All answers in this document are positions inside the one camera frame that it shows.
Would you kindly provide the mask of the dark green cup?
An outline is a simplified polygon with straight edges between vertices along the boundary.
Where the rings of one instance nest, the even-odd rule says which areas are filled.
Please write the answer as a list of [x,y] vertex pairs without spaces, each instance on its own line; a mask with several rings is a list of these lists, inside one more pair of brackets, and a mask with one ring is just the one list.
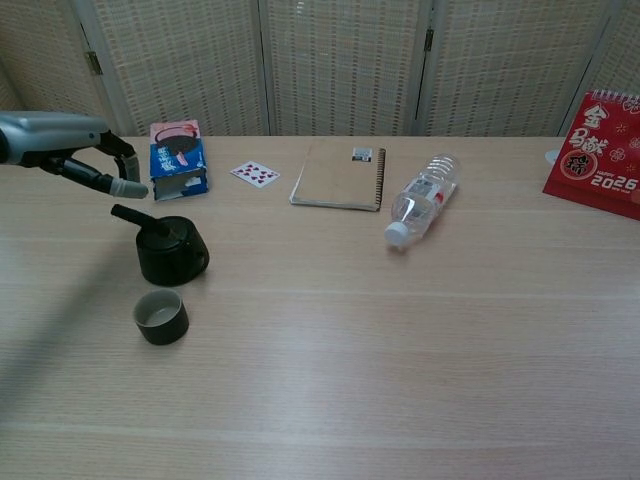
[[133,309],[133,318],[143,337],[153,345],[168,345],[189,329],[189,316],[179,293],[157,289],[142,296]]

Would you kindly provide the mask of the clear plastic water bottle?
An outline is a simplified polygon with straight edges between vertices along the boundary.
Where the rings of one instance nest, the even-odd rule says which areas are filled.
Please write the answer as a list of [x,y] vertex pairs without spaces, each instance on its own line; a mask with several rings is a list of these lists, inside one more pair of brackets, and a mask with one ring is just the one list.
[[386,242],[403,249],[420,240],[459,184],[458,160],[439,154],[423,168],[396,196],[391,207],[391,223],[384,231]]

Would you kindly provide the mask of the black teapot with handle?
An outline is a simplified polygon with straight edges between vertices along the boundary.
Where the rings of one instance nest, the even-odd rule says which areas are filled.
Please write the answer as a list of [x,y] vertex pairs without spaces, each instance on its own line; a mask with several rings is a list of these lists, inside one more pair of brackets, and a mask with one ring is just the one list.
[[120,204],[112,207],[111,214],[140,227],[136,249],[142,275],[150,283],[184,285],[207,269],[208,248],[190,219],[155,218]]

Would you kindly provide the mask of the hearts playing card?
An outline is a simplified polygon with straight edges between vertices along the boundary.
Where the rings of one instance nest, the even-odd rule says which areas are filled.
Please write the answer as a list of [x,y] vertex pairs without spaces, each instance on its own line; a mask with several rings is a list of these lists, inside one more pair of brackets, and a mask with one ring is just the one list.
[[256,188],[263,188],[280,177],[275,170],[255,161],[248,161],[230,171],[230,173]]

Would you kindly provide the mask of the kraft spiral notebook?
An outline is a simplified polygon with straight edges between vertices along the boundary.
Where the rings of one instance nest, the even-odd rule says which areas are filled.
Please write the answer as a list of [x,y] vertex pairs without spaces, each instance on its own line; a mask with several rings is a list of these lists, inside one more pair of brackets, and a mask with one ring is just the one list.
[[386,149],[314,140],[289,197],[291,205],[378,212]]

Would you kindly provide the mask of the blue pink cookie box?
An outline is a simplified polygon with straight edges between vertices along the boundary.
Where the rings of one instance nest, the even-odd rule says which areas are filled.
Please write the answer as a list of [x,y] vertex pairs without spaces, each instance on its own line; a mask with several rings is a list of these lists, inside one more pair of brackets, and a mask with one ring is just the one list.
[[197,120],[150,126],[150,180],[155,201],[209,191],[207,160]]

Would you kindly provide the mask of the woven bamboo folding screen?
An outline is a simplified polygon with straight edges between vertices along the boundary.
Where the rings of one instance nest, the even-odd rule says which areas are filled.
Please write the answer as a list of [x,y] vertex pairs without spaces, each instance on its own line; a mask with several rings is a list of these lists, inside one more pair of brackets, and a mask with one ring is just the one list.
[[640,0],[0,0],[0,109],[124,135],[560,136],[640,94]]

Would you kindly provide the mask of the red 2026 desk calendar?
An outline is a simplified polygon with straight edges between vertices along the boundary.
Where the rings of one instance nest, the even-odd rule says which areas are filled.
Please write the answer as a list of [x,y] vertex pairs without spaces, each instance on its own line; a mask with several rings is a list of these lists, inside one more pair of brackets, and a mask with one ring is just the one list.
[[584,95],[543,192],[640,221],[640,94]]

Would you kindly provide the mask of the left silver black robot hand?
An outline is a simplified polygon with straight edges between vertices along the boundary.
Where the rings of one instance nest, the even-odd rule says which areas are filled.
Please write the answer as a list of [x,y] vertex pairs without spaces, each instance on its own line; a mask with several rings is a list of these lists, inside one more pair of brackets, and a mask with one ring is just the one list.
[[[94,148],[114,159],[113,177],[73,158]],[[134,147],[113,133],[101,117],[44,111],[0,111],[0,165],[40,168],[113,197],[143,199]]]

